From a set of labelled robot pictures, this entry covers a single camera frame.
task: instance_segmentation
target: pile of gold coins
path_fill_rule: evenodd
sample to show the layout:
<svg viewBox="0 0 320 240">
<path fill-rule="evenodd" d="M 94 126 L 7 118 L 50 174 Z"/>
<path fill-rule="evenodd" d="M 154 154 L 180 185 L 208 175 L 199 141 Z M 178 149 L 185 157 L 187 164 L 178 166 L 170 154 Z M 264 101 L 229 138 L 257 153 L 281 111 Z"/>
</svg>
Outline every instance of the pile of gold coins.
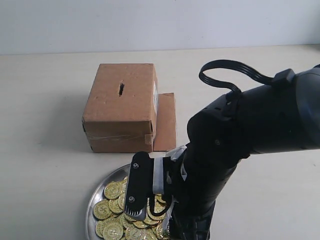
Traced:
<svg viewBox="0 0 320 240">
<path fill-rule="evenodd" d="M 97 236 L 104 240 L 169 240 L 169 230 L 162 228 L 166 214 L 153 216 L 147 206 L 145 220 L 136 221 L 124 212 L 127 182 L 128 177 L 110 182 L 103 191 L 106 198 L 94 205 Z M 160 213 L 165 207 L 161 195 L 156 195 L 154 211 Z"/>
</svg>

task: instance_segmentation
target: metal plate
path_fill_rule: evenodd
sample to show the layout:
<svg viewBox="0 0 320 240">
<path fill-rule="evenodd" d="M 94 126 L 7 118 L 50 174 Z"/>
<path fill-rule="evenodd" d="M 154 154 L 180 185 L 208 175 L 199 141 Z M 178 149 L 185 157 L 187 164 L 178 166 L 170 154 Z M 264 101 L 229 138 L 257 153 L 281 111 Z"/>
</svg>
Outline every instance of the metal plate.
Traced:
<svg viewBox="0 0 320 240">
<path fill-rule="evenodd" d="M 118 182 L 123 180 L 129 175 L 130 164 L 118 168 L 114 172 L 110 173 L 96 188 L 94 191 L 86 210 L 85 215 L 85 235 L 87 240 L 101 240 L 102 238 L 96 235 L 97 220 L 94 217 L 94 205 L 104 198 L 104 189 L 110 182 Z"/>
</svg>

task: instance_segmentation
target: table surface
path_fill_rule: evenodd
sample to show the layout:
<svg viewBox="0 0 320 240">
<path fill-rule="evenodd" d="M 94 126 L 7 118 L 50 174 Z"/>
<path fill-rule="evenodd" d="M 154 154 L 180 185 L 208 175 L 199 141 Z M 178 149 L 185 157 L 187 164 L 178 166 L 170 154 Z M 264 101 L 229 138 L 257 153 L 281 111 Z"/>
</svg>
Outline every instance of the table surface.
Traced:
<svg viewBox="0 0 320 240">
<path fill-rule="evenodd" d="M 216 59 L 244 62 L 263 74 L 320 63 L 320 46 L 271 46 L 0 56 L 0 239 L 84 240 L 89 199 L 132 154 L 95 154 L 81 117 L 100 63 L 155 63 L 160 93 L 176 98 L 177 144 L 190 117 L 225 89 L 198 79 Z M 242 90 L 245 75 L 216 70 Z M 320 151 L 243 160 L 218 197 L 213 240 L 314 240 L 320 235 Z"/>
</svg>

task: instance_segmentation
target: cardboard box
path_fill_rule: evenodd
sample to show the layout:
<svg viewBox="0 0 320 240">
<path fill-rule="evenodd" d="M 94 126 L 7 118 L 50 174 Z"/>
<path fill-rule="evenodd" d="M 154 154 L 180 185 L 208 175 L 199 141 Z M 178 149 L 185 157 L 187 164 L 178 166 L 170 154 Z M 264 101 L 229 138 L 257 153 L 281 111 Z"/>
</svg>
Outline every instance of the cardboard box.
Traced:
<svg viewBox="0 0 320 240">
<path fill-rule="evenodd" d="M 176 147 L 173 93 L 158 94 L 151 63 L 103 63 L 82 117 L 95 153 L 168 151 Z"/>
</svg>

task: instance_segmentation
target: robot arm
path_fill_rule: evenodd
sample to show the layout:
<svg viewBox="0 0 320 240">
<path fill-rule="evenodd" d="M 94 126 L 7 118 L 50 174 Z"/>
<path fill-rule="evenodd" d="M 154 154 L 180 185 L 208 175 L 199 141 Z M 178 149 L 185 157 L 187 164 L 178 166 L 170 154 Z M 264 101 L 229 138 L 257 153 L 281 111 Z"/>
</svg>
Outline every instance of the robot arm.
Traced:
<svg viewBox="0 0 320 240">
<path fill-rule="evenodd" d="M 242 72 L 263 85 L 241 92 L 232 83 L 204 74 L 215 68 Z M 241 159 L 251 154 L 320 148 L 318 66 L 298 74 L 287 69 L 271 78 L 241 62 L 217 60 L 203 66 L 199 77 L 231 92 L 189 120 L 190 142 L 178 157 L 153 159 L 139 152 L 131 163 L 125 211 L 143 220 L 147 199 L 162 194 L 171 217 L 163 228 L 169 225 L 172 239 L 210 239 L 216 198 Z M 150 208 L 154 213 L 154 202 Z"/>
</svg>

